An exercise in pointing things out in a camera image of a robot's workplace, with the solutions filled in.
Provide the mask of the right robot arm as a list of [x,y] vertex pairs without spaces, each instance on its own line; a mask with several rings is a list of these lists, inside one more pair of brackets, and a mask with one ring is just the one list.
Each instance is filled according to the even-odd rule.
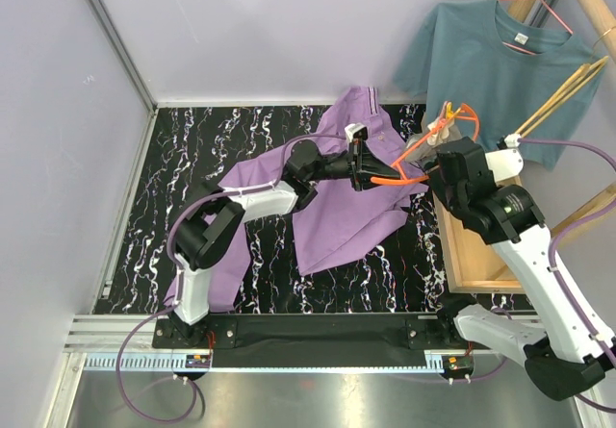
[[513,272],[542,325],[493,313],[472,298],[447,300],[437,336],[458,347],[484,345],[521,366],[535,387],[562,401],[590,390],[615,366],[615,333],[594,311],[562,262],[545,218],[530,193],[503,180],[520,173],[523,138],[509,136],[487,153],[470,138],[436,147],[422,163],[438,200]]

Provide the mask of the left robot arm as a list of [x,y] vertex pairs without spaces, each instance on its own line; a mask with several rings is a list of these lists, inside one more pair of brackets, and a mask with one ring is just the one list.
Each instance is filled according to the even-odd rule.
[[372,189],[382,179],[397,179],[396,169],[380,161],[357,135],[347,150],[323,154],[311,136],[285,144],[279,175],[270,184],[222,188],[204,183],[167,236],[169,257],[178,264],[177,290],[168,313],[174,336],[188,347],[206,340],[209,288],[214,267],[229,249],[241,225],[255,219],[304,210],[317,196],[317,183],[350,181],[356,191]]

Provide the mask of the purple trousers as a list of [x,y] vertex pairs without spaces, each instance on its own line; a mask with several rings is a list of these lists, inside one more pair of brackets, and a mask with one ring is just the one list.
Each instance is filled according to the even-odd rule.
[[[361,123],[368,129],[368,146],[386,164],[393,162],[405,143],[379,106],[374,88],[351,88],[321,117],[315,142],[323,153],[343,150],[338,139],[346,126]],[[384,186],[355,191],[349,182],[334,180],[317,185],[317,196],[307,209],[292,217],[297,268],[302,276],[363,258],[406,220],[404,208],[426,185]],[[214,267],[188,272],[178,308],[196,321],[209,312],[232,310],[245,272],[251,263],[245,227]]]

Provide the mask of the orange plastic hanger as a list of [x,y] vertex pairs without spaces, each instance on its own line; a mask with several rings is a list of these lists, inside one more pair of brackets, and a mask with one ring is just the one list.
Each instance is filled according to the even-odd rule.
[[[448,126],[450,123],[455,123],[457,120],[463,120],[463,121],[469,121],[474,125],[472,140],[476,140],[479,134],[479,130],[480,130],[480,121],[479,121],[479,118],[476,112],[473,110],[471,106],[469,106],[466,103],[461,103],[457,109],[455,108],[453,109],[456,111],[456,114],[455,114],[455,117],[450,120],[444,120],[441,117],[441,111],[440,111],[440,113],[434,119],[437,121],[437,126],[432,127],[430,130],[430,133],[437,133],[440,130],[442,130],[445,126]],[[414,178],[411,178],[406,174],[405,168],[403,167],[403,165],[406,162],[403,159],[408,153],[410,153],[410,150],[405,150],[397,159],[395,159],[391,163],[391,168],[398,174],[397,177],[373,178],[372,181],[375,184],[380,185],[380,186],[395,186],[395,187],[409,186],[409,185],[413,185],[413,184],[426,181],[428,177],[425,174],[422,176],[414,177]],[[412,164],[412,165],[416,166],[417,168],[423,168],[430,160],[435,159],[435,158],[436,158],[436,154],[433,157],[423,159],[417,164]]]

